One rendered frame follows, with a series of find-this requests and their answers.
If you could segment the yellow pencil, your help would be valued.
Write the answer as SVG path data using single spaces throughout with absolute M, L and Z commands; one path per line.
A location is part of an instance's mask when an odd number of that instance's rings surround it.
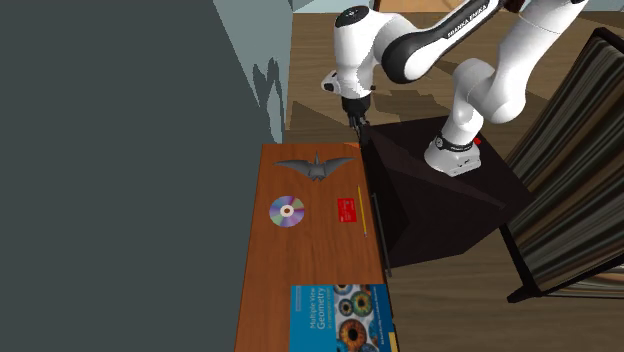
M 362 197 L 362 190 L 359 184 L 357 184 L 357 192 L 358 192 L 358 203 L 359 203 L 359 210 L 360 210 L 360 215 L 361 215 L 361 222 L 362 222 L 362 227 L 363 227 L 363 234 L 364 234 L 364 238 L 368 238 L 368 229 L 367 229 L 367 223 L 366 223 L 366 215 L 365 215 L 365 209 L 364 209 L 364 202 L 363 202 L 363 197 Z

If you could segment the striped furniture with black frame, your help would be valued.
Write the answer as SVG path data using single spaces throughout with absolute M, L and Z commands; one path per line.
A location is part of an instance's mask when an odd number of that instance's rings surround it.
M 506 162 L 534 198 L 500 229 L 522 280 L 508 302 L 624 300 L 624 37 L 592 32 Z

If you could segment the dark robot stand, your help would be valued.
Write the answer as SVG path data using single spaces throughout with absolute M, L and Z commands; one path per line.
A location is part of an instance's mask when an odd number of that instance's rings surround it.
M 463 254 L 533 201 L 482 134 L 479 168 L 455 177 L 432 169 L 424 152 L 445 121 L 362 128 L 367 182 L 392 268 Z

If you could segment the blue book with eyes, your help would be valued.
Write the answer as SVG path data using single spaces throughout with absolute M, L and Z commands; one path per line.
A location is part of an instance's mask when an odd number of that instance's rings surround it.
M 293 286 L 289 352 L 400 352 L 387 286 Z

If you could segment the red card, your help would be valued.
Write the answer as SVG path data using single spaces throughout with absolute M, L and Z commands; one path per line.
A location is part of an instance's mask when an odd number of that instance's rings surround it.
M 355 200 L 353 198 L 338 198 L 338 217 L 342 223 L 352 223 L 357 221 Z

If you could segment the brown wooden desk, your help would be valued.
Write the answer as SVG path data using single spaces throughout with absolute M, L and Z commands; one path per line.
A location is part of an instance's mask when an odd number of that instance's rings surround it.
M 312 181 L 274 162 L 354 157 Z M 362 190 L 364 238 L 357 184 Z M 269 208 L 299 198 L 303 220 L 279 227 Z M 355 200 L 357 221 L 342 223 L 338 198 Z M 360 151 L 355 144 L 271 144 L 262 148 L 234 352 L 289 352 L 291 288 L 296 285 L 384 284 L 386 278 Z

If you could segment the shiny compact disc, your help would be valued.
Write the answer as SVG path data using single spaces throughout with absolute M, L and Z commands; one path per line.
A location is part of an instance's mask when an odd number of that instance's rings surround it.
M 303 202 L 294 196 L 282 196 L 274 200 L 269 208 L 271 221 L 283 228 L 300 223 L 305 215 Z

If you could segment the grey bat figure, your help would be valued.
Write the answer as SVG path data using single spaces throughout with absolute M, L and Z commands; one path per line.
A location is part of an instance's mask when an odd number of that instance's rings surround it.
M 353 160 L 354 157 L 338 157 L 321 162 L 319 155 L 315 154 L 315 159 L 313 162 L 302 159 L 293 159 L 277 161 L 274 162 L 274 165 L 293 169 L 303 174 L 312 181 L 318 180 L 319 182 L 321 182 L 334 171 L 336 171 L 339 167 Z

